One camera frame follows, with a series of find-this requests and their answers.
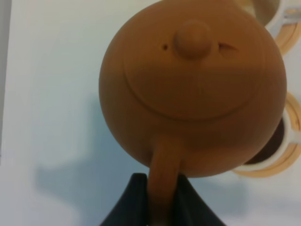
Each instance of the teapot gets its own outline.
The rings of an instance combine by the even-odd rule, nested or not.
[[[115,139],[150,168],[159,222],[178,174],[220,174],[264,147],[284,110],[285,66],[269,32],[235,2],[164,0],[117,32],[99,95]]]

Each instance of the white background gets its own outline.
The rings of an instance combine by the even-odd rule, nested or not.
[[[104,52],[117,30],[155,0],[14,0],[2,163],[1,226],[96,226],[133,172],[98,101]],[[285,56],[301,101],[301,42]],[[300,226],[301,159],[276,177],[227,172],[192,180],[228,226]]]

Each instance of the eye hole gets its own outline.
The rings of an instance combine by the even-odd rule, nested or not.
[[[164,45],[162,46],[162,49],[163,49],[164,51],[168,50],[168,45],[167,45],[167,44],[164,44]]]
[[[233,47],[227,43],[219,42],[218,48],[219,48],[220,54],[226,58],[234,57],[238,53],[238,50],[235,47]]]

